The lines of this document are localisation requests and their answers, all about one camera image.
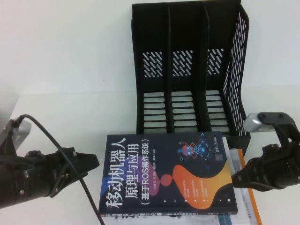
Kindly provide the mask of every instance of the robotic arm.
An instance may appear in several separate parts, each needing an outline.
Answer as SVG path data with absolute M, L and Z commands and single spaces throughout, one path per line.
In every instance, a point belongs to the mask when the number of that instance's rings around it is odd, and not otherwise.
M 269 191 L 299 184 L 300 132 L 294 120 L 283 112 L 252 113 L 243 126 L 248 132 L 275 130 L 281 147 L 278 144 L 263 147 L 261 157 L 250 159 L 232 176 L 233 186 Z
M 77 153 L 74 148 L 61 148 L 49 155 L 30 151 L 25 157 L 17 156 L 16 150 L 30 130 L 31 124 L 22 118 L 10 120 L 0 134 L 0 209 L 40 197 L 55 197 L 99 166 L 96 155 Z

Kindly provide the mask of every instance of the black cable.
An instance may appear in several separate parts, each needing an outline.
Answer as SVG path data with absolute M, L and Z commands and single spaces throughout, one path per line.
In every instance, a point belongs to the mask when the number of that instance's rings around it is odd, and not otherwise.
M 74 167 L 74 165 L 72 164 L 72 162 L 69 160 L 69 158 L 66 156 L 66 154 L 63 152 L 62 147 L 60 146 L 60 144 L 58 144 L 58 142 L 52 137 L 52 135 L 32 116 L 24 114 L 21 115 L 19 118 L 17 118 L 15 121 L 16 123 L 18 123 L 18 125 L 21 124 L 22 120 L 24 118 L 28 118 L 29 120 L 31 120 L 35 125 L 37 125 L 38 128 L 41 129 L 41 131 L 50 139 L 50 141 L 55 145 L 55 147 L 61 152 L 61 154 L 63 155 L 63 157 L 65 158 L 65 160 L 67 161 L 67 163 L 70 165 L 70 167 L 74 170 L 76 176 L 79 178 L 79 181 L 90 201 L 90 204 L 92 205 L 92 208 L 100 222 L 101 225 L 105 225 L 105 223 L 103 222 L 103 219 L 101 218 L 100 214 L 98 213 L 98 209 L 93 201 L 92 196 L 90 195 L 90 191 L 88 189 L 88 187 L 86 186 L 83 178 L 81 177 L 81 175 L 78 173 L 78 171 L 76 170 L 76 168 Z

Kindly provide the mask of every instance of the perforated panel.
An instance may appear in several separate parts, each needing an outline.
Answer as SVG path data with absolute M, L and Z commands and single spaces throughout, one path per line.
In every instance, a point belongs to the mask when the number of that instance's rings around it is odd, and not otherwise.
M 144 133 L 166 133 L 165 95 L 144 93 Z
M 162 52 L 146 52 L 142 54 L 144 77 L 154 78 L 163 76 L 162 56 Z
M 210 117 L 211 130 L 221 131 L 225 135 L 229 134 L 229 127 L 218 90 L 206 91 L 206 105 Z
M 221 73 L 224 49 L 209 49 L 207 56 L 207 75 L 218 75 Z
M 197 122 L 192 93 L 172 92 L 172 112 L 175 132 L 197 132 Z
M 240 104 L 240 87 L 241 87 L 241 76 L 242 66 L 244 63 L 246 49 L 245 39 L 247 35 L 247 25 L 245 20 L 239 13 L 239 19 L 236 23 L 236 30 L 233 37 L 233 47 L 231 49 L 231 65 L 228 65 L 228 70 L 225 77 L 225 83 L 223 91 L 226 94 L 226 85 L 229 81 L 229 93 L 228 93 L 228 104 L 232 113 L 232 118 L 236 127 L 236 131 L 239 136 L 246 135 L 246 130 L 243 128 L 244 119 L 239 108 Z
M 177 77 L 191 76 L 193 51 L 173 52 L 172 75 Z

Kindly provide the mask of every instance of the robot illustration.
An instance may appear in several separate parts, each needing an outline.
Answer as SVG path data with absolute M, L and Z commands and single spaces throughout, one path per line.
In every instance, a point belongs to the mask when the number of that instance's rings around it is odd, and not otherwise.
M 193 160 L 196 160 L 197 158 L 200 158 L 201 161 L 204 162 L 206 167 L 209 169 L 209 165 L 211 163 L 211 160 L 214 156 L 214 150 L 210 148 L 210 144 L 205 138 L 205 135 L 202 134 L 199 140 L 199 143 L 191 143 L 188 144 L 186 142 L 178 142 L 178 145 L 180 148 L 178 148 L 178 153 L 183 154 L 180 157 L 181 161 L 187 160 L 189 158 L 192 158 Z

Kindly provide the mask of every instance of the black file organizer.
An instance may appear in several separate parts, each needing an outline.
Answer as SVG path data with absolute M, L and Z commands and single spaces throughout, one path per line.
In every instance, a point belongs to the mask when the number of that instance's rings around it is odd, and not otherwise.
M 137 133 L 220 130 L 245 153 L 240 97 L 249 21 L 240 0 L 132 5 Z

